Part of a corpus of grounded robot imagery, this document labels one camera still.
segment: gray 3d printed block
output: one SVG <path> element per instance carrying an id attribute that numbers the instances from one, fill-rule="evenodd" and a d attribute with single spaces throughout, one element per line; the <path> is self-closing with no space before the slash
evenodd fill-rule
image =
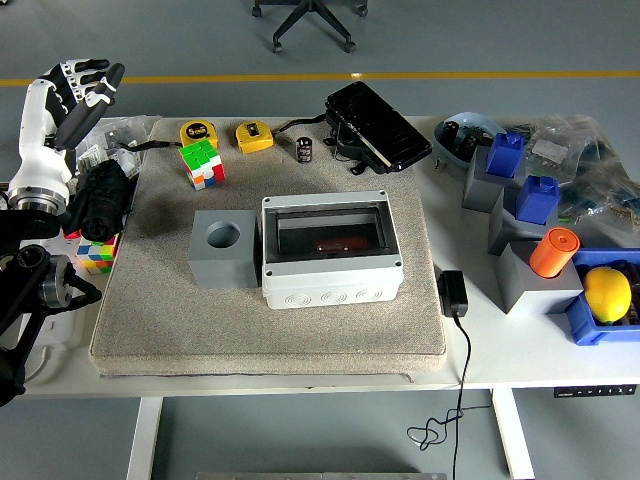
<path id="1" fill-rule="evenodd" d="M 544 225 L 516 219 L 516 198 L 520 189 L 506 187 L 491 210 L 489 217 L 488 253 L 500 255 L 509 242 L 542 240 L 550 228 L 558 226 L 558 207 Z"/>
<path id="2" fill-rule="evenodd" d="M 582 292 L 573 262 L 554 278 L 543 278 L 529 267 L 539 242 L 509 243 L 496 263 L 504 312 L 509 316 L 562 313 Z"/>
<path id="3" fill-rule="evenodd" d="M 200 288 L 258 288 L 262 264 L 254 210 L 198 210 L 189 266 Z"/>
<path id="4" fill-rule="evenodd" d="M 516 168 L 513 178 L 499 177 L 487 173 L 489 147 L 476 148 L 464 184 L 462 207 L 478 212 L 491 213 L 504 187 L 520 188 L 527 179 L 525 162 Z"/>

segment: blue bin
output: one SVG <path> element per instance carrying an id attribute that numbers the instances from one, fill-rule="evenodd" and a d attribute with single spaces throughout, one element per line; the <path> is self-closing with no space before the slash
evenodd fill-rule
<path id="1" fill-rule="evenodd" d="M 640 248 L 582 248 L 576 252 L 572 260 L 576 268 L 610 265 L 621 260 L 640 265 Z M 584 293 L 569 305 L 566 313 L 571 324 L 571 336 L 576 345 L 597 345 L 602 341 L 640 342 L 640 325 L 598 325 Z"/>

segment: wire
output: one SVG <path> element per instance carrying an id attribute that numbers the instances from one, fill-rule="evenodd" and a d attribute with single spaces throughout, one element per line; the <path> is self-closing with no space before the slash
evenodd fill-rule
<path id="1" fill-rule="evenodd" d="M 460 390 L 458 392 L 458 405 L 456 408 L 456 443 L 453 449 L 453 480 L 456 480 L 456 461 L 458 459 L 458 425 L 460 422 L 460 418 L 462 417 L 462 390 L 464 388 L 464 380 L 467 376 L 467 368 L 469 367 L 469 361 L 471 360 L 471 339 L 467 332 L 465 332 L 464 328 L 460 324 L 460 319 L 458 318 L 458 314 L 453 312 L 453 321 L 456 322 L 456 327 L 462 332 L 464 338 L 467 340 L 467 360 L 464 362 L 464 369 L 462 370 L 462 378 L 460 379 Z"/>
<path id="2" fill-rule="evenodd" d="M 0 197 L 2 197 L 2 199 L 5 201 L 5 203 L 7 204 L 7 210 L 9 210 L 9 197 L 7 196 L 7 194 L 0 190 Z"/>
<path id="3" fill-rule="evenodd" d="M 313 118 L 299 118 L 297 120 L 291 120 L 289 123 L 285 124 L 284 126 L 275 129 L 273 132 L 271 132 L 271 135 L 275 137 L 277 134 L 282 133 L 285 130 L 295 125 L 312 125 L 314 123 L 324 122 L 326 118 L 327 118 L 327 114 L 323 113 L 322 115 L 318 115 L 317 117 L 313 117 Z"/>
<path id="4" fill-rule="evenodd" d="M 143 152 L 145 150 L 151 150 L 152 148 L 166 148 L 166 147 L 180 147 L 182 148 L 182 143 L 180 142 L 165 142 L 162 140 L 149 140 L 148 142 L 141 143 L 140 145 L 136 145 L 135 147 L 131 147 L 126 143 L 119 143 L 121 148 L 124 148 L 128 152 Z"/>
<path id="5" fill-rule="evenodd" d="M 458 329 L 462 332 L 462 334 L 464 335 L 467 341 L 467 358 L 464 362 L 464 368 L 462 370 L 462 376 L 460 378 L 460 389 L 458 390 L 458 400 L 456 402 L 456 408 L 450 408 L 449 410 L 447 410 L 447 415 L 444 420 L 438 420 L 435 417 L 431 417 L 427 420 L 427 423 L 425 424 L 424 427 L 409 427 L 407 429 L 407 436 L 416 445 L 420 447 L 421 451 L 425 451 L 431 445 L 440 445 L 444 443 L 448 436 L 447 425 L 450 424 L 451 422 L 455 422 L 456 440 L 455 440 L 455 447 L 453 452 L 453 480 L 455 480 L 456 463 L 458 459 L 458 432 L 459 432 L 458 422 L 464 416 L 464 412 L 466 410 L 476 410 L 479 408 L 491 408 L 491 406 L 493 405 L 493 402 L 491 402 L 489 405 L 477 405 L 474 407 L 462 408 L 462 391 L 464 389 L 464 382 L 467 376 L 467 369 L 469 367 L 469 362 L 471 360 L 471 339 L 469 338 L 469 335 L 464 330 L 464 328 L 462 328 L 462 325 L 460 324 L 460 319 L 456 312 L 453 312 L 453 321 L 455 322 L 456 327 L 458 327 Z M 442 438 L 440 433 L 438 433 L 438 431 L 435 430 L 435 425 L 433 425 L 434 423 L 441 427 L 444 427 L 444 435 L 442 436 Z M 422 440 L 419 440 L 418 438 L 414 437 L 412 435 L 412 432 L 414 431 L 424 432 L 424 438 Z"/>
<path id="6" fill-rule="evenodd" d="M 40 375 L 44 370 L 44 367 L 47 366 L 48 362 L 49 362 L 49 347 L 45 345 L 44 347 L 42 347 L 42 362 L 40 363 L 40 366 L 36 368 L 31 375 L 25 377 L 24 383 L 30 382 L 31 380 L 36 378 L 38 375 Z"/>

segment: yellow tape measure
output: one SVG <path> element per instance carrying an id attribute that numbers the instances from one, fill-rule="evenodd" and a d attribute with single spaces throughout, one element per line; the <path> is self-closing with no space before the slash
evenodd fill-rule
<path id="1" fill-rule="evenodd" d="M 218 149 L 218 135 L 215 127 L 206 120 L 191 120 L 185 123 L 180 129 L 180 141 L 184 147 L 209 140 L 213 148 Z"/>
<path id="2" fill-rule="evenodd" d="M 259 120 L 245 122 L 236 129 L 238 147 L 245 155 L 273 145 L 273 135 L 267 124 Z"/>

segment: black capacitor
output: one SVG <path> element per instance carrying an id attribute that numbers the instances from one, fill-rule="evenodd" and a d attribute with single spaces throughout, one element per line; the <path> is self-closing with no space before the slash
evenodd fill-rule
<path id="1" fill-rule="evenodd" d="M 442 125 L 442 132 L 440 132 L 440 138 L 438 139 L 440 145 L 447 150 L 453 150 L 453 144 L 458 135 L 458 130 L 460 130 L 460 125 L 456 122 L 445 122 L 444 125 Z"/>
<path id="2" fill-rule="evenodd" d="M 298 163 L 309 163 L 312 159 L 313 142 L 309 137 L 300 137 L 296 140 L 296 160 Z"/>
<path id="3" fill-rule="evenodd" d="M 480 141 L 480 144 L 483 147 L 491 147 L 491 145 L 493 145 L 493 137 L 487 132 L 482 132 L 482 140 Z"/>
<path id="4" fill-rule="evenodd" d="M 455 156 L 458 157 L 463 162 L 471 162 L 473 158 L 473 154 L 476 151 L 476 147 L 480 143 L 473 135 L 467 135 L 462 140 L 462 143 L 458 146 L 458 149 L 455 152 Z"/>

